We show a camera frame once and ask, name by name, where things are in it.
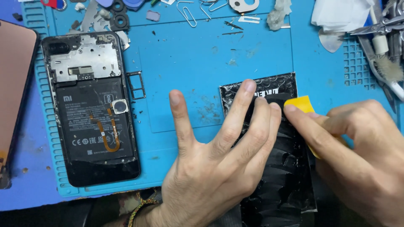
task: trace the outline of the hand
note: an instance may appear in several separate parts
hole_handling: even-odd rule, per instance
[[[374,226],[404,225],[404,138],[380,103],[343,105],[327,116],[293,105],[284,112],[322,158],[317,172],[342,202]],[[353,150],[332,136],[344,134]]]
[[[254,192],[281,121],[276,103],[257,98],[249,130],[231,148],[256,86],[253,80],[242,83],[220,131],[208,144],[195,139],[184,96],[170,92],[178,157],[164,179],[162,205],[150,212],[158,217],[149,219],[151,226],[206,226]]]

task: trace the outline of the smartphone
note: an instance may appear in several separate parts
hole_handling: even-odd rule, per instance
[[[34,30],[0,20],[0,189],[10,187],[10,158],[38,42]]]
[[[124,181],[140,174],[121,49],[114,32],[54,36],[42,41],[72,186]]]

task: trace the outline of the mi logo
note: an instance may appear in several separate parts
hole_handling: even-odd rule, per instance
[[[72,96],[63,96],[63,101],[70,102],[72,100]]]

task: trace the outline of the orange flex cable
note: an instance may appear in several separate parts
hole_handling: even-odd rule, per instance
[[[104,128],[102,127],[102,124],[101,124],[100,120],[94,119],[93,114],[91,113],[91,110],[88,110],[88,111],[89,111],[91,122],[92,123],[97,123],[98,128],[100,129],[102,140],[104,142],[104,146],[107,149],[107,151],[116,152],[117,150],[119,150],[120,143],[119,143],[119,138],[118,138],[118,131],[116,130],[115,120],[114,120],[114,116],[112,115],[111,109],[107,108],[107,111],[108,111],[109,117],[111,119],[112,129],[114,131],[114,137],[115,137],[115,143],[116,143],[116,146],[114,148],[109,147],[107,137],[105,136]]]

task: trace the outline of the fingernail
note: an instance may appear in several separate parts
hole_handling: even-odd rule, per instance
[[[177,94],[171,94],[170,93],[169,97],[170,97],[170,103],[173,106],[178,105],[178,103],[180,102],[180,98],[179,98],[179,96]]]
[[[292,104],[285,105],[285,110],[288,112],[293,112],[296,109],[297,109],[297,107],[295,105],[292,105]]]
[[[247,80],[246,81],[246,90],[248,92],[255,92],[255,81],[254,80]]]
[[[308,112],[307,115],[311,118],[318,118],[320,116],[320,114],[314,112]]]
[[[279,107],[279,105],[278,105],[277,103],[270,103],[269,106],[270,106],[272,109],[280,110],[280,107]]]

